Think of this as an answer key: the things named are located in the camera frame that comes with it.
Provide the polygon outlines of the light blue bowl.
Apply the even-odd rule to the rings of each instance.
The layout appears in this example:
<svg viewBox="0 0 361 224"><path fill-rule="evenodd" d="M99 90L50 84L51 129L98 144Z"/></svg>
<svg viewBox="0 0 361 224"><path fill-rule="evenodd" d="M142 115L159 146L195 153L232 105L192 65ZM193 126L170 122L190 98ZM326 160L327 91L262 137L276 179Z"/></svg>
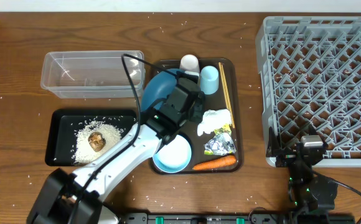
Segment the light blue bowl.
<svg viewBox="0 0 361 224"><path fill-rule="evenodd" d="M165 173L177 173L187 167L192 157L192 147L182 135L160 149L153 157L154 165Z"/></svg>

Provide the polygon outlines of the crumpled white tissue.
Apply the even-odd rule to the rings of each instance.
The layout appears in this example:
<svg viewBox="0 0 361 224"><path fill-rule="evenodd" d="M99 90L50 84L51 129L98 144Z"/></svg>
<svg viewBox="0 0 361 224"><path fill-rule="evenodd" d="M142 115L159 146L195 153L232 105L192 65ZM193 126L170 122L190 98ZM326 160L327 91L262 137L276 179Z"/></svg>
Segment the crumpled white tissue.
<svg viewBox="0 0 361 224"><path fill-rule="evenodd" d="M210 134L225 124L232 124L231 113L228 109L207 110L203 114L202 121L197 126L197 135Z"/></svg>

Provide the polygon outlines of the brown food piece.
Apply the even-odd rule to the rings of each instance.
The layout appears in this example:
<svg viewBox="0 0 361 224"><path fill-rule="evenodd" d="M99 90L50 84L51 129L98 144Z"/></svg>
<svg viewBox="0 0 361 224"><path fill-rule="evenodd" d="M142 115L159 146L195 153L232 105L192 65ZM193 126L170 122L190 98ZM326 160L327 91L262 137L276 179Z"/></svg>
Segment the brown food piece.
<svg viewBox="0 0 361 224"><path fill-rule="evenodd" d="M95 152L101 151L106 145L106 141L102 133L99 132L91 133L88 137L88 143Z"/></svg>

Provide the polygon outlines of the black waste tray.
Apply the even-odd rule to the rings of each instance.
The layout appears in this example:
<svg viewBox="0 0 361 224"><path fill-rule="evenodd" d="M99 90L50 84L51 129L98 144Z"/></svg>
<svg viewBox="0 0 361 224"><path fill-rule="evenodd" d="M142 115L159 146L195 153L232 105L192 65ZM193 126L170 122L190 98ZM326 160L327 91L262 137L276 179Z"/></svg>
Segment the black waste tray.
<svg viewBox="0 0 361 224"><path fill-rule="evenodd" d="M77 143L82 131L94 132L99 124L108 124L125 137L136 121L136 113L126 109L65 108L52 114L45 152L48 166L82 166L78 161Z"/></svg>

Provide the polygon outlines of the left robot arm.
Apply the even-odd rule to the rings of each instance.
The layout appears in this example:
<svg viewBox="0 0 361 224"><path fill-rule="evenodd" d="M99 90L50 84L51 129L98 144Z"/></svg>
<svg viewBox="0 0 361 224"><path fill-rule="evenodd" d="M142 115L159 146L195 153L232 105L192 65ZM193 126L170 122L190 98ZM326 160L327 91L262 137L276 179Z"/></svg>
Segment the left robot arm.
<svg viewBox="0 0 361 224"><path fill-rule="evenodd" d="M182 71L168 72L176 84L140 112L128 134L93 162L71 174L56 169L46 179L27 223L117 222L115 214L102 215L108 194L140 163L175 140L188 122L202 120L204 93L198 78Z"/></svg>

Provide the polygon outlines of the pink plastic cup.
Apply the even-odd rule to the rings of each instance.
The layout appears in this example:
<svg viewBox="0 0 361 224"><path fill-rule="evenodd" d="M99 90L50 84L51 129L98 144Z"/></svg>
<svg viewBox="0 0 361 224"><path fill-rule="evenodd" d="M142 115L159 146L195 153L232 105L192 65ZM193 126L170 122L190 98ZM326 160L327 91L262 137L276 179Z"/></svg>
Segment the pink plastic cup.
<svg viewBox="0 0 361 224"><path fill-rule="evenodd" d="M181 70L200 73L199 60L195 55L187 54L180 60Z"/></svg>

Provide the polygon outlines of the dark brown serving tray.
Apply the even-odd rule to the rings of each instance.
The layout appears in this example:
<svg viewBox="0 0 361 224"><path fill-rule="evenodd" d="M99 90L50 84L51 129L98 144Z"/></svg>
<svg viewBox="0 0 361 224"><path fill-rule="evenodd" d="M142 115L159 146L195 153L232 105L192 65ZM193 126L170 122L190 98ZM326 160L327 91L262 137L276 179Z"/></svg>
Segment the dark brown serving tray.
<svg viewBox="0 0 361 224"><path fill-rule="evenodd" d="M158 67L163 67L166 69L174 68L178 69L180 67L180 60L160 60L155 63ZM227 83L228 96L230 100L230 105L232 109L233 119L235 122L235 129L232 128L232 139L236 147L236 153L233 155L236 157L237 162L232 166L221 167L218 169L211 170L193 170L193 166L200 164L202 162L211 161L217 159L221 156L208 156L204 154L204 144L206 144L209 140L211 140L215 133L211 134L203 134L201 136L197 135L197 123L188 122L183 126L179 134L185 137L191 147L192 147L192 157L185 169L180 172L174 174L204 174L204 173L226 173L226 172L235 172L243 165L243 146L242 146L242 133L241 129L241 121L240 121L240 111L238 104L238 93L237 93L237 83L236 83L236 74L235 69L232 62L226 58L203 58L199 59L200 68L204 68L206 66L213 66L219 70L219 63L223 65L225 80ZM151 79L159 73L155 68L151 68L149 78L149 82ZM213 95L206 95L204 111L207 110L220 110L227 108L225 102L225 95L223 93L222 81L220 78L220 86L219 89Z"/></svg>

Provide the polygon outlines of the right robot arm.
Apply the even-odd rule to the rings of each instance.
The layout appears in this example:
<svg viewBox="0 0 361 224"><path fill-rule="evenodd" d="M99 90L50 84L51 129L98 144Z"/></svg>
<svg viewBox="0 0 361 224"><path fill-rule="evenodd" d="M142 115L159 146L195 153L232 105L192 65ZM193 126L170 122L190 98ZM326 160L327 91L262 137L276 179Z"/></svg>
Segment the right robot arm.
<svg viewBox="0 0 361 224"><path fill-rule="evenodd" d="M315 174L312 167L323 160L328 145L308 127L294 149L282 149L273 128L268 131L266 157L274 157L276 167L288 169L288 195L296 208L277 218L277 223L329 223L329 210L335 208L337 184Z"/></svg>

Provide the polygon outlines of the orange carrot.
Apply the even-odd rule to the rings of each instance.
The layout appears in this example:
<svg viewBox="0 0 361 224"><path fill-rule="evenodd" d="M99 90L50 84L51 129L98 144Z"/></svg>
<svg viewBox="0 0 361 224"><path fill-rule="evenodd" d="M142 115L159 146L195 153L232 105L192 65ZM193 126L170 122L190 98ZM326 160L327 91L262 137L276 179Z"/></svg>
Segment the orange carrot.
<svg viewBox="0 0 361 224"><path fill-rule="evenodd" d="M209 169L217 169L221 167L232 166L237 162L237 159L233 155L224 156L218 159L214 159L211 161L203 162L193 166L193 170L209 170Z"/></svg>

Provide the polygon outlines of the silver foil snack wrapper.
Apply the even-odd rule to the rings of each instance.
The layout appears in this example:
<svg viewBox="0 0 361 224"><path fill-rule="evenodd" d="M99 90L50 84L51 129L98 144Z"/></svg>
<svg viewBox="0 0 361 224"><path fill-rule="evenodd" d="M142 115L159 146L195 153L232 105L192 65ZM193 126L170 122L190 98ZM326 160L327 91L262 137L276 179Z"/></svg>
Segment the silver foil snack wrapper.
<svg viewBox="0 0 361 224"><path fill-rule="evenodd" d="M211 156L226 156L236 153L236 147L232 139L232 130L229 124L225 124L214 130L215 136L204 145L204 154Z"/></svg>

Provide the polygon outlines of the dark blue plate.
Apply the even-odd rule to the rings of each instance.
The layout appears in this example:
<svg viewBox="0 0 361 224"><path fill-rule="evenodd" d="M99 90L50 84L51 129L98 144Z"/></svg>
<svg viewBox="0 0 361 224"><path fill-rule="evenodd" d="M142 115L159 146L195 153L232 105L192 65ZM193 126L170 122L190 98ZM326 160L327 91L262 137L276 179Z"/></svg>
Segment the dark blue plate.
<svg viewBox="0 0 361 224"><path fill-rule="evenodd" d="M146 111L157 99L166 99L172 93L177 80L167 72L159 72L146 85L141 101L141 111Z"/></svg>

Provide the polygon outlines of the pile of rice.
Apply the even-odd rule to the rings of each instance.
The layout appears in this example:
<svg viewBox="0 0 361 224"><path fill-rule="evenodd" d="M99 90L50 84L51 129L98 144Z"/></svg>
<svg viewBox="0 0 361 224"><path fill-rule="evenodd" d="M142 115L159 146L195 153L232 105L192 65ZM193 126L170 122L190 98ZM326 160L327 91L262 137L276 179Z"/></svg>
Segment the pile of rice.
<svg viewBox="0 0 361 224"><path fill-rule="evenodd" d="M100 133L105 141L101 149L94 150L91 146L89 138L93 133ZM104 121L90 121L84 128L76 132L77 140L73 156L75 164L88 164L99 158L121 140L122 133L123 129L106 124Z"/></svg>

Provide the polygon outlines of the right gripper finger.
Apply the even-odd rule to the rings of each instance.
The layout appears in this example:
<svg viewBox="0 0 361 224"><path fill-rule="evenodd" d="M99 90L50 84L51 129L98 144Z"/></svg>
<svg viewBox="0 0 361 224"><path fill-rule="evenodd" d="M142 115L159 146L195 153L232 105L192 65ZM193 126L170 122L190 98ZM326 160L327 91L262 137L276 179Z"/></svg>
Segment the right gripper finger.
<svg viewBox="0 0 361 224"><path fill-rule="evenodd" d="M308 135L319 135L318 132L315 130L315 127L313 125L308 126ZM328 148L328 144L323 141L323 148Z"/></svg>
<svg viewBox="0 0 361 224"><path fill-rule="evenodd" d="M287 158L288 154L286 149L283 149L279 145L279 139L277 135L274 133L274 129L269 127L268 131L268 145L266 149L266 158L275 158L274 165L276 167L286 167L287 166Z"/></svg>

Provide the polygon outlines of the grey dishwasher rack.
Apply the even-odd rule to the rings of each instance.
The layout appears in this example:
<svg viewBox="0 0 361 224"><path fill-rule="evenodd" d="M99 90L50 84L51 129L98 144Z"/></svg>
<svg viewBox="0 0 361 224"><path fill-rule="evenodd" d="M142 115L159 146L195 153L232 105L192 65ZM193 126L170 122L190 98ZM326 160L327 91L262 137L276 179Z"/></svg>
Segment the grey dishwasher rack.
<svg viewBox="0 0 361 224"><path fill-rule="evenodd" d="M256 35L263 139L296 147L312 126L322 167L361 167L361 16L269 16Z"/></svg>

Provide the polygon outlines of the light blue plastic cup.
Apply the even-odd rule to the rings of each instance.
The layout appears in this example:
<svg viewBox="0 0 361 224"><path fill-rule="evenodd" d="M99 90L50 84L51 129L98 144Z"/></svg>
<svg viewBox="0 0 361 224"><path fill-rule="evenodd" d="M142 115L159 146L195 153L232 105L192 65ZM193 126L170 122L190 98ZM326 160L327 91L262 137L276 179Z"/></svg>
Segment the light blue plastic cup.
<svg viewBox="0 0 361 224"><path fill-rule="evenodd" d="M213 95L219 86L219 72L213 66L206 66L200 73L200 89L206 95Z"/></svg>

